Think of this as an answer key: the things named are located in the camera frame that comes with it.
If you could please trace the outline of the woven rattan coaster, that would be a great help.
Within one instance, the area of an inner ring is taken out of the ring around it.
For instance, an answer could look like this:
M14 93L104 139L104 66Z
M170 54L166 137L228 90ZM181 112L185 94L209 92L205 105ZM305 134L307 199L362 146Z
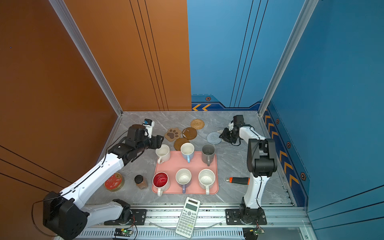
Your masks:
M191 127L196 130L201 130L205 126L205 122L201 119L194 119L191 121Z

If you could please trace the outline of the white mug back left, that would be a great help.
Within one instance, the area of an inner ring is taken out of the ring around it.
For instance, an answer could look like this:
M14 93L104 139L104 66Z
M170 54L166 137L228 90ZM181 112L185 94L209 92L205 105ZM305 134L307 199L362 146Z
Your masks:
M162 164L167 162L171 158L171 152L168 145L162 144L159 149L156 149L156 155L158 157L157 163Z

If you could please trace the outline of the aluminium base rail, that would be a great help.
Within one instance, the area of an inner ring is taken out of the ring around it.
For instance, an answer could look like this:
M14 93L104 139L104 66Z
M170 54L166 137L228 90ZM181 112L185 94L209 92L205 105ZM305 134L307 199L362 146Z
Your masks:
M264 206L259 217L241 217L234 205L135 206L126 225L96 224L79 240L315 240L303 208Z

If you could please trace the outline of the red round tin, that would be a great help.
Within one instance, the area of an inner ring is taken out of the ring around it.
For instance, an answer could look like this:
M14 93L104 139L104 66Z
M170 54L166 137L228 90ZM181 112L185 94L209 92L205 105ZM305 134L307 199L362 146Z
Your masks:
M124 183L123 175L116 172L105 181L104 187L111 192L116 192L124 186Z

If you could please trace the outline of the grey mug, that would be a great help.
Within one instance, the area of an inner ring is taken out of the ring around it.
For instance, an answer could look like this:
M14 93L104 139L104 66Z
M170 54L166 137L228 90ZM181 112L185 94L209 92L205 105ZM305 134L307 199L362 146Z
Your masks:
M211 144L204 145L202 147L202 162L208 167L213 163L216 147Z

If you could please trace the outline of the light blue mug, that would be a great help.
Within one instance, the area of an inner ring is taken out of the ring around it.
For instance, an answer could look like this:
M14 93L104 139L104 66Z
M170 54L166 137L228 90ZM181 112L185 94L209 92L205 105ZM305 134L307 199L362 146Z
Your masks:
M194 154L195 154L195 147L194 147L194 145L191 144L191 143L184 143L181 146L181 153L183 155L183 158L188 163L190 163L192 161L192 159L194 158Z

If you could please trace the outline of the aluminium frame post right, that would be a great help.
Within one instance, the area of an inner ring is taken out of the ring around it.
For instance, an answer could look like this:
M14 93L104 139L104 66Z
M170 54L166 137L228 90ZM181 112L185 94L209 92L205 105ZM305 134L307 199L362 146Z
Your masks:
M271 81L267 87L261 105L258 109L258 114L262 117L272 100L272 97L284 75L284 72L296 50L296 47L313 15L313 12L318 4L319 0L306 0L304 1L303 7L299 13L299 16L292 29L290 37L281 55L281 58L277 64L275 72L271 78Z

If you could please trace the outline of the matte brown wooden coaster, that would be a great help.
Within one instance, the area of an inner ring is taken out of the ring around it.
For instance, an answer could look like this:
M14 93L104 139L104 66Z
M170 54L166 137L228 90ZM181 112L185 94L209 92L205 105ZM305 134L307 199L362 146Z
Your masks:
M190 141L186 138L179 138L177 140L175 140L175 143L174 143L174 148L176 151L180 151L181 150L181 146L185 143L189 143Z

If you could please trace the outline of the circuit board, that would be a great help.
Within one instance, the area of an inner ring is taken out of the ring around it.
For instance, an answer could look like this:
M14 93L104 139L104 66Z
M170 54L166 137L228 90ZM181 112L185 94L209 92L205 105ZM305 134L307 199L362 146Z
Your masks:
M257 240L264 233L265 230L263 228L243 228L245 240Z
M135 231L127 228L116 228L113 233L113 238L118 240L133 239L135 237Z

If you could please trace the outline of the aluminium frame post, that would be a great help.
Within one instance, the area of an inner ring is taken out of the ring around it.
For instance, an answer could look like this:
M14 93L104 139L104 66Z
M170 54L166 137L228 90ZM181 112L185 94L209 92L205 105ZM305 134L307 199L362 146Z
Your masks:
M77 47L79 53L87 64L89 70L93 74L107 100L111 104L117 116L123 114L123 109L117 100L112 88L110 87L105 75L103 74L97 60L95 59L91 49L89 48L85 38L83 37L79 27L70 13L66 3L62 0L49 0L51 6L65 27L67 33Z
M299 16L292 29L290 37L281 55L281 58L277 64L275 72L271 78L271 81L267 87L261 105L258 109L258 114L262 117L272 100L272 97L284 75L284 72L296 50L296 47L313 15L313 12L318 4L319 0L306 0L304 1L303 7L299 13Z

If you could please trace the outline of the cork paw print coaster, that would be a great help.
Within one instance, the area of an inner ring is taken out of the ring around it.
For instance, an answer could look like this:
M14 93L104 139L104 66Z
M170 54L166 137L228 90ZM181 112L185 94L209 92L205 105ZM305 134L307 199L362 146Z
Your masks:
M181 137L182 131L179 128L170 128L165 133L164 137L169 141L173 142Z

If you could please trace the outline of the light blue rope coaster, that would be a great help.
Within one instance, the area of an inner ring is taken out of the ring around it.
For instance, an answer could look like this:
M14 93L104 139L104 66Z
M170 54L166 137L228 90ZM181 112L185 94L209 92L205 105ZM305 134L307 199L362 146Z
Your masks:
M218 145L222 142L222 139L220 138L220 133L218 132L212 132L207 135L207 141L211 145Z

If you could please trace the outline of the glossy brown wooden coaster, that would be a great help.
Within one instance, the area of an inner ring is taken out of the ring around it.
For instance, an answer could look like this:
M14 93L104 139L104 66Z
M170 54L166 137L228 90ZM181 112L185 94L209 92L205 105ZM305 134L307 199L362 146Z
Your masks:
M197 130L195 128L192 128L192 127L185 128L182 131L183 138L185 138L187 140L193 140L197 137L197 135L198 135Z

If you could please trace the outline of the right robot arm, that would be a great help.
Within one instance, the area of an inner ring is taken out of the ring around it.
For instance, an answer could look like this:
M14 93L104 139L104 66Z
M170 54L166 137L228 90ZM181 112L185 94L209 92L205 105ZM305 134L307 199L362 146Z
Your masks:
M251 126L225 128L220 138L232 145L237 140L248 144L247 169L250 180L240 204L239 218L245 225L266 225L261 202L266 184L278 167L275 141L258 134Z

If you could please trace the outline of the spice jar black lid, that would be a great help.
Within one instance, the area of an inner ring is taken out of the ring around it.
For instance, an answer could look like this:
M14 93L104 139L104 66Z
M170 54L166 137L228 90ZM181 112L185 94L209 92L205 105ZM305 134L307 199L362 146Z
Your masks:
M134 181L140 190L146 189L148 187L148 182L142 175L136 175Z

